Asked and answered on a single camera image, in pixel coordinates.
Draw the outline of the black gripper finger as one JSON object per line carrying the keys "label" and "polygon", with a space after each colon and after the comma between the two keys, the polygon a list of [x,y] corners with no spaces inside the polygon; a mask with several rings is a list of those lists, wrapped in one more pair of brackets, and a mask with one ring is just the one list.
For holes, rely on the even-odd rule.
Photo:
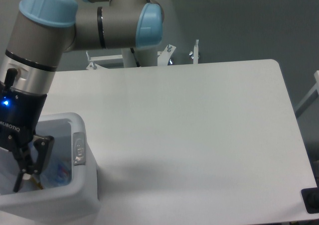
{"label": "black gripper finger", "polygon": [[40,175],[47,168],[54,141],[53,136],[39,136],[36,134],[32,142],[33,147],[37,151],[37,157],[36,161],[33,161],[28,143],[19,143],[17,138],[12,137],[12,154],[19,167],[13,192],[17,193],[20,190],[25,174]]}

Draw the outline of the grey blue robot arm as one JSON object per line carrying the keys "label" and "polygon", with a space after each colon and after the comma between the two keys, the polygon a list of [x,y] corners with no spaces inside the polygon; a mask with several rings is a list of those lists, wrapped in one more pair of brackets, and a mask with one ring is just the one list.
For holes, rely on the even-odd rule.
{"label": "grey blue robot arm", "polygon": [[164,13],[152,0],[108,2],[79,12],[75,0],[21,0],[0,67],[0,147],[18,165],[14,192],[24,175],[46,168],[54,138],[36,133],[42,108],[64,52],[129,48],[132,53],[162,40]]}

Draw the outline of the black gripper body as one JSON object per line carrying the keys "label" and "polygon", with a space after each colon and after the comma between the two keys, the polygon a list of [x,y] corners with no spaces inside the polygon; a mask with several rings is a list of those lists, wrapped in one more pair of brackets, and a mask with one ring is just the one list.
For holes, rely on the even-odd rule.
{"label": "black gripper body", "polygon": [[47,95],[24,93],[0,84],[0,150],[11,152],[11,136],[18,147],[28,145],[35,135]]}

